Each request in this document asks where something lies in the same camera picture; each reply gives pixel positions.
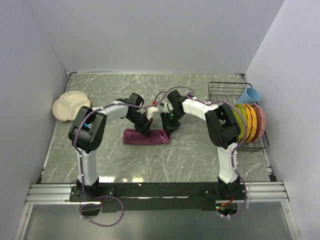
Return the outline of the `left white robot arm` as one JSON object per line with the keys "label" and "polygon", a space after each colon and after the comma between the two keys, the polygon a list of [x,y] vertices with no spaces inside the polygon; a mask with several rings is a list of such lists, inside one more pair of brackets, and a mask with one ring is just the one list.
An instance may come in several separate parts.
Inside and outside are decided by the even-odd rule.
{"label": "left white robot arm", "polygon": [[79,175],[76,185],[86,200],[94,201],[99,195],[96,155],[104,137],[106,124],[117,119],[127,119],[134,124],[139,137],[150,136],[152,120],[146,113],[140,112],[144,102],[139,94],[132,93],[128,98],[119,98],[104,106],[83,106],[79,109],[68,138],[77,154]]}

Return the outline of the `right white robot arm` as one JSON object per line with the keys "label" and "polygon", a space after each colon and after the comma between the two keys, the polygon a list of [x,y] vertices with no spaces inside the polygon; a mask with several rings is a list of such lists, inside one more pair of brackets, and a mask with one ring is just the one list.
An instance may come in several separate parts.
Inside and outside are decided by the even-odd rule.
{"label": "right white robot arm", "polygon": [[236,194],[241,184],[237,169],[237,146],[242,130],[232,107],[201,101],[193,96],[183,96],[177,90],[167,96],[168,106],[160,114],[162,126],[169,136],[181,125],[179,120],[186,114],[206,122],[209,138],[216,146],[219,162],[218,192],[223,199]]}

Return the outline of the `purple cloth napkin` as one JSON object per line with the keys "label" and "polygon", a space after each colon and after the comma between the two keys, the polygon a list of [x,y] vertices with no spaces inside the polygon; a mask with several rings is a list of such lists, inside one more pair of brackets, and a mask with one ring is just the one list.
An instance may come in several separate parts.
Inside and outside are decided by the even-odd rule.
{"label": "purple cloth napkin", "polygon": [[135,129],[125,129],[122,137],[122,143],[127,145],[153,146],[170,142],[171,138],[164,129],[153,129],[149,136],[142,135]]}

